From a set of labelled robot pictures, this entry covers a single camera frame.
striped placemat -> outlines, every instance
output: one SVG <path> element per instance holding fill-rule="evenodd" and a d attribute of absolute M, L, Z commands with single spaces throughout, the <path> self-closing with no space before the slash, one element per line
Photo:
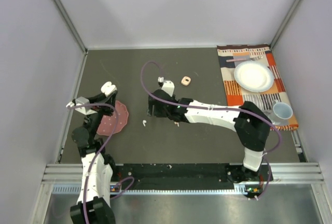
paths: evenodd
<path fill-rule="evenodd" d="M 268 45 L 227 45 L 217 46 L 220 70 L 224 81 L 228 106 L 243 105 L 244 101 L 254 102 L 262 111 L 272 111 L 272 102 L 279 100 L 290 105 L 284 83 L 280 77 L 273 54 Z M 226 62 L 230 59 L 249 58 L 262 55 L 263 58 L 256 61 L 269 67 L 274 75 L 273 86 L 266 92 L 254 93 L 243 89 L 234 78 L 234 70 L 239 62 Z M 288 124 L 278 126 L 279 130 L 295 130 L 298 128 L 295 115 Z"/>

gray floor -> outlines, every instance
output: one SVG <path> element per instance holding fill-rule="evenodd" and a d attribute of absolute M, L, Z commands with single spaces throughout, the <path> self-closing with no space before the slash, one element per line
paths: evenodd
<path fill-rule="evenodd" d="M 235 132 L 207 124 L 185 124 L 180 127 L 168 119 L 146 116 L 148 96 L 140 84 L 140 70 L 149 60 L 160 63 L 166 79 L 175 83 L 177 99 L 227 105 L 223 80 L 215 48 L 140 49 L 89 51 L 79 96 L 93 96 L 106 81 L 118 88 L 117 100 L 129 112 L 127 126 L 106 146 L 116 163 L 229 163 L 242 162 L 244 148 Z M 188 87 L 181 85 L 183 76 L 192 78 Z M 154 91 L 158 70 L 151 65 L 145 73 L 145 83 Z M 82 124 L 83 115 L 74 113 L 65 144 L 62 163 L 80 163 L 77 147 L 70 138 L 74 128 Z M 283 145 L 268 154 L 270 162 L 298 162 L 290 132 L 283 132 Z M 270 133 L 266 147 L 277 143 Z"/>
<path fill-rule="evenodd" d="M 44 223 L 72 223 L 77 197 L 52 195 Z M 123 195 L 110 203 L 117 224 L 323 224 L 310 185 L 271 185 L 258 202 L 242 195 Z"/>

fork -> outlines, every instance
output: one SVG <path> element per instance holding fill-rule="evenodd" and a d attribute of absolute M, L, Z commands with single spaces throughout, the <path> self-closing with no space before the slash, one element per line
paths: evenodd
<path fill-rule="evenodd" d="M 262 58 L 263 58 L 262 55 L 258 55 L 256 57 L 241 58 L 241 59 L 230 59 L 230 60 L 226 60 L 226 62 L 258 61 Z"/>

white plate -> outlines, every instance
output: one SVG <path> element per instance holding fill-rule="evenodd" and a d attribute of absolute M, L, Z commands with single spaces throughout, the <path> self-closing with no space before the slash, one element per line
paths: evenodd
<path fill-rule="evenodd" d="M 271 70 L 255 61 L 242 62 L 236 66 L 234 78 L 241 87 L 251 92 L 265 92 L 274 82 Z"/>

wall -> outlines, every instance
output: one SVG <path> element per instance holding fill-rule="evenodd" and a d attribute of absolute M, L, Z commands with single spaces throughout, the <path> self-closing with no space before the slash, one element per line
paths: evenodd
<path fill-rule="evenodd" d="M 332 193 L 330 0 L 303 0 L 274 49 L 310 160 L 318 161 Z"/>
<path fill-rule="evenodd" d="M 0 216 L 28 223 L 82 52 L 52 0 L 0 0 Z"/>
<path fill-rule="evenodd" d="M 61 0 L 89 48 L 272 41 L 294 0 Z"/>

